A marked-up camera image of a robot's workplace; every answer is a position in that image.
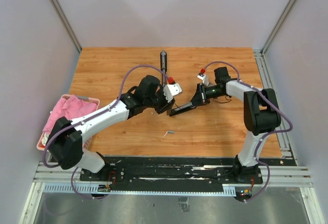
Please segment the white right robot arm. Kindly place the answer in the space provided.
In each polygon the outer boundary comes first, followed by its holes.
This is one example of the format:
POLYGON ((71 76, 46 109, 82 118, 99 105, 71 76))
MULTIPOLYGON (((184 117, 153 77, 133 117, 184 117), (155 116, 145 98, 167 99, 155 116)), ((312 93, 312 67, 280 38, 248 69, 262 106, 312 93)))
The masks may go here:
POLYGON ((215 85, 210 86, 205 69, 201 69, 196 92, 191 99, 191 108, 204 106, 210 99, 231 96, 243 102, 243 121, 247 135, 242 150, 233 162, 232 176, 238 183, 243 183, 255 175, 259 165, 259 155, 268 134, 281 124, 281 115, 271 107, 277 106, 275 91, 255 89, 239 79, 231 78, 226 67, 215 69, 215 85))

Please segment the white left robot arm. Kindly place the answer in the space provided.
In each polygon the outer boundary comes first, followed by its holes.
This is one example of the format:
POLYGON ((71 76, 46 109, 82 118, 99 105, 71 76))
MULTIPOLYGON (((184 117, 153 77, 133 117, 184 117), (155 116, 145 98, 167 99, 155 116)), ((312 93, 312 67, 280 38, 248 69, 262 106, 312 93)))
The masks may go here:
POLYGON ((170 110, 175 103, 174 98, 181 93, 182 88, 175 81, 170 80, 163 86, 158 78, 147 75, 138 86, 99 110, 72 120, 59 118, 48 138, 46 150, 63 170, 73 167, 86 169, 97 180, 103 181, 109 177, 110 168, 100 153, 84 148, 84 143, 98 132, 147 108, 153 108, 158 114, 170 110))

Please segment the black stapler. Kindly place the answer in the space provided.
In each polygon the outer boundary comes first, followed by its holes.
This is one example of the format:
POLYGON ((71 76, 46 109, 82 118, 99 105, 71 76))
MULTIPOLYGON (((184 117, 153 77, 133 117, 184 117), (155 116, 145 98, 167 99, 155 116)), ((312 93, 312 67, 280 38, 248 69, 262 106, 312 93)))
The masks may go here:
POLYGON ((166 51, 162 50, 160 53, 160 64, 161 64, 161 71, 162 71, 162 85, 165 86, 167 84, 167 53, 166 51))
POLYGON ((176 115, 191 111, 195 108, 196 107, 191 102, 189 102, 187 104, 184 104, 182 106, 177 106, 176 108, 172 109, 169 116, 173 117, 173 116, 176 116, 176 115))

